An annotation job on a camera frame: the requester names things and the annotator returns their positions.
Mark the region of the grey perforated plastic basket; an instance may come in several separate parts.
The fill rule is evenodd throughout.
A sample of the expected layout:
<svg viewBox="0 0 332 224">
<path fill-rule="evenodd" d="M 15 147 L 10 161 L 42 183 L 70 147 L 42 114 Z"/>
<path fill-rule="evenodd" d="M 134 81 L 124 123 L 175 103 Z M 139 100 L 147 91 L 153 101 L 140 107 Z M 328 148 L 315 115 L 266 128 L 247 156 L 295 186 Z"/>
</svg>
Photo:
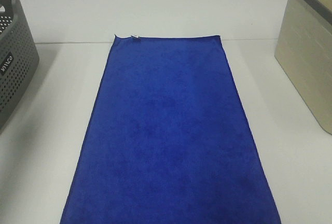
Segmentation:
<svg viewBox="0 0 332 224">
<path fill-rule="evenodd" d="M 1 0 L 1 128 L 23 97 L 39 55 L 20 0 Z"/>
</svg>

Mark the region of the beige bin with grey rim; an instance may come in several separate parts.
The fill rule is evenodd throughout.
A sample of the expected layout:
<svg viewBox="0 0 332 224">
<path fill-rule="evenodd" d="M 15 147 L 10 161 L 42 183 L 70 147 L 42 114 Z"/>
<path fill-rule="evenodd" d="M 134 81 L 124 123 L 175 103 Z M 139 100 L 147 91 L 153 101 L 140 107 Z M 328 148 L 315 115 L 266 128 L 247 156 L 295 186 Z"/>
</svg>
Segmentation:
<svg viewBox="0 0 332 224">
<path fill-rule="evenodd" d="M 287 0 L 274 56 L 331 133 L 331 0 Z"/>
</svg>

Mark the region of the blue microfibre towel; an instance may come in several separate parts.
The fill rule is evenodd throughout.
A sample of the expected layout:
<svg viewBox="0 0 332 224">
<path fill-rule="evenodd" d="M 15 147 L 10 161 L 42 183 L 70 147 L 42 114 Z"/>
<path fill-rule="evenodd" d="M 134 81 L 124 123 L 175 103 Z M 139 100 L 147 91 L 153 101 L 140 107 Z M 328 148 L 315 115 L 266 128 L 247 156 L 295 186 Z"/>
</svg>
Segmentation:
<svg viewBox="0 0 332 224">
<path fill-rule="evenodd" d="M 218 35 L 114 39 L 60 222 L 281 222 Z"/>
</svg>

